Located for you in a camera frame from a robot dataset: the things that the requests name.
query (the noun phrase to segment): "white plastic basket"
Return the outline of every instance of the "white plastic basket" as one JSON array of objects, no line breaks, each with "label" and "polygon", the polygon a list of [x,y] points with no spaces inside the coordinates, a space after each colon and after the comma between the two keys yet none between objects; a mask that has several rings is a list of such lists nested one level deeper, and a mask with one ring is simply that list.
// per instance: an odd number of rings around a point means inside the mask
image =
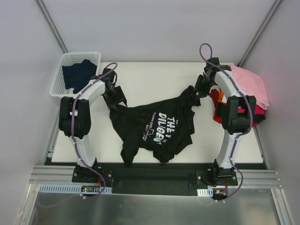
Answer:
[{"label": "white plastic basket", "polygon": [[50,95],[55,97],[75,97],[73,88],[66,89],[65,80],[62,72],[62,66],[71,66],[75,63],[81,63],[83,60],[90,60],[97,66],[96,74],[99,73],[101,54],[98,52],[68,52],[61,56],[60,62],[56,68],[54,78],[50,87]]}]

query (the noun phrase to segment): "gray wall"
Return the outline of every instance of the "gray wall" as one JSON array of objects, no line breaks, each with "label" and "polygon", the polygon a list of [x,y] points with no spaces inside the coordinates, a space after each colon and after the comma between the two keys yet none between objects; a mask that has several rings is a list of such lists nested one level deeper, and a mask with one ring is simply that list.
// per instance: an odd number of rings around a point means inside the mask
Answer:
[{"label": "gray wall", "polygon": [[245,64],[259,74],[270,101],[259,125],[271,169],[277,169],[300,224],[300,1],[285,0]]},{"label": "gray wall", "polygon": [[68,50],[102,61],[238,63],[274,0],[45,0]]},{"label": "gray wall", "polygon": [[0,223],[10,225],[58,110],[49,96],[61,51],[33,0],[0,7]]}]

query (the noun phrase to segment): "metal frame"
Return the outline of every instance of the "metal frame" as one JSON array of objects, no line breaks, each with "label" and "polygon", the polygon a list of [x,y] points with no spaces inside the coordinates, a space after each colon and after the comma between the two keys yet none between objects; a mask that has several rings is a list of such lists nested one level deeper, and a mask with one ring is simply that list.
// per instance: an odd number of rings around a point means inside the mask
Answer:
[{"label": "metal frame", "polygon": [[[73,166],[35,166],[30,178],[30,187],[23,207],[15,225],[28,225],[33,213],[34,203],[40,184],[65,184],[72,183]],[[242,188],[270,189],[274,198],[280,223],[283,225],[294,224],[288,206],[285,203],[285,195],[281,180],[276,171],[271,170],[241,170],[244,174]]]},{"label": "metal frame", "polygon": [[[37,165],[33,168],[30,184],[74,184],[74,166]],[[244,176],[242,188],[282,189],[278,172],[274,170],[241,170]]]},{"label": "metal frame", "polygon": [[68,52],[68,49],[64,43],[64,41],[62,40],[61,36],[60,36],[60,33],[58,32],[54,22],[53,22],[53,19],[51,18],[48,10],[47,10],[47,7],[46,5],[44,4],[43,0],[35,0],[36,3],[37,3],[37,6],[39,7],[39,9],[41,10],[41,13],[43,14],[47,24],[49,25],[49,28],[52,32],[52,34],[54,35],[56,41],[57,41],[57,44],[59,45],[62,53],[67,53]]},{"label": "metal frame", "polygon": [[258,40],[262,36],[263,32],[267,28],[269,22],[273,18],[274,14],[277,12],[278,7],[283,2],[283,0],[275,0],[271,8],[269,9],[267,15],[262,21],[262,24],[259,26],[257,32],[255,33],[254,37],[252,38],[247,50],[245,51],[244,55],[242,56],[242,59],[240,60],[238,67],[243,67],[246,60],[248,59],[249,55],[251,54],[252,50],[254,49],[255,45],[257,44]]},{"label": "metal frame", "polygon": [[289,206],[286,204],[286,197],[283,189],[271,190],[275,207],[278,213],[278,217],[281,225],[295,225],[295,221],[292,217]]},{"label": "metal frame", "polygon": [[[262,36],[263,32],[265,31],[266,27],[270,23],[271,19],[273,18],[275,12],[278,10],[280,4],[283,0],[275,0],[272,4],[270,10],[268,11],[266,17],[264,18],[262,24],[258,28],[258,31],[255,33],[253,39],[251,40],[251,43],[249,44],[247,50],[243,54],[243,57],[241,58],[240,63],[238,66],[242,67],[246,60],[248,59],[250,53],[254,49],[255,45],[257,44],[259,38]],[[54,35],[59,47],[61,48],[61,51],[63,53],[67,53],[68,49],[66,45],[64,44],[60,33],[57,30],[57,27],[55,26],[53,19],[51,18],[46,5],[44,4],[43,0],[35,0],[37,3],[37,6],[41,10],[41,13],[43,17],[45,18],[47,24],[49,25],[49,28]],[[57,135],[58,135],[58,113],[55,119],[55,122],[52,127],[52,133],[50,136],[49,144],[46,148],[44,163],[46,159],[49,157],[51,158],[54,146],[56,143]],[[259,145],[259,148],[261,150],[262,158],[264,160],[264,163],[266,164],[268,168],[268,160],[265,157],[264,153],[264,146],[263,142],[260,138],[259,129],[255,128],[255,135],[256,139]],[[73,166],[35,166],[29,181],[29,190],[26,195],[25,201],[23,205],[20,208],[20,213],[17,217],[17,220],[15,222],[16,225],[28,225],[30,222],[30,217],[33,213],[33,207],[34,203],[38,194],[38,190],[40,187],[40,184],[66,184],[66,185],[72,185],[72,175],[73,175]],[[283,191],[283,186],[281,183],[281,180],[278,176],[278,173],[276,171],[271,170],[242,170],[244,175],[244,183],[242,188],[262,188],[262,189],[271,189],[274,203],[277,209],[278,217],[280,219],[280,223],[283,225],[288,224],[295,224],[293,221],[293,218],[290,214],[290,210],[288,205],[286,204],[285,194]],[[240,175],[237,174],[237,179],[240,182]]]}]

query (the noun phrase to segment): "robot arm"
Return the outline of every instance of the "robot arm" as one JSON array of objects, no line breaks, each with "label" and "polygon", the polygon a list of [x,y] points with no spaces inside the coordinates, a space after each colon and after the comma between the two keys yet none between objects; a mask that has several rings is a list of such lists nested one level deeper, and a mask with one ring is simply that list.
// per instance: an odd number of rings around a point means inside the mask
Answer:
[{"label": "robot arm", "polygon": [[115,87],[115,82],[113,82],[117,74],[105,68],[103,74],[107,73],[109,75],[101,79],[101,81],[95,82],[98,76],[93,77],[76,100],[74,137],[71,136],[71,121],[75,99],[73,97],[63,97],[60,101],[59,129],[69,137],[74,149],[78,151],[79,154],[77,156],[79,155],[81,158],[78,158],[77,164],[80,167],[93,167],[93,165],[97,164],[88,135],[91,127],[90,106],[101,95],[103,95],[109,109],[114,108],[120,102],[127,104],[121,87]]},{"label": "robot arm", "polygon": [[[212,170],[202,176],[204,183],[215,187],[224,180],[230,180],[236,176],[234,172],[235,155],[243,134],[248,131],[250,124],[252,124],[251,119],[253,118],[251,118],[250,113],[253,116],[255,114],[256,98],[247,96],[240,88],[229,66],[220,65],[218,58],[211,58],[208,62],[204,69],[204,75],[198,76],[194,92],[197,93],[198,98],[204,98],[209,95],[212,86],[218,85],[227,99],[221,115],[224,128],[221,150],[214,161]],[[240,113],[238,112],[239,108],[245,109],[245,111]]]}]

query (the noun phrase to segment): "white table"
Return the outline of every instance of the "white table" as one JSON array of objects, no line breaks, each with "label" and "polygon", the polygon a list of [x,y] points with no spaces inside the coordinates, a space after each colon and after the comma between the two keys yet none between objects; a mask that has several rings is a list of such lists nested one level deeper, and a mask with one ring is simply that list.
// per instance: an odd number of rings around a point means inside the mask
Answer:
[{"label": "white table", "polygon": [[[107,63],[101,63],[101,69]],[[177,97],[189,85],[195,85],[204,63],[118,63],[117,85],[120,85],[129,107],[146,105]],[[214,105],[210,97],[201,99],[201,106],[194,106],[195,133],[193,144],[187,146],[169,163],[212,163],[217,157],[223,140],[222,125],[213,120]],[[123,162],[120,152],[123,141],[114,131],[109,110],[102,97],[91,106],[92,126],[90,142],[98,162]],[[76,162],[76,154],[69,139],[59,131],[52,162]],[[261,153],[253,130],[240,143],[236,163],[262,163]],[[159,163],[152,151],[139,149],[133,163]]]}]

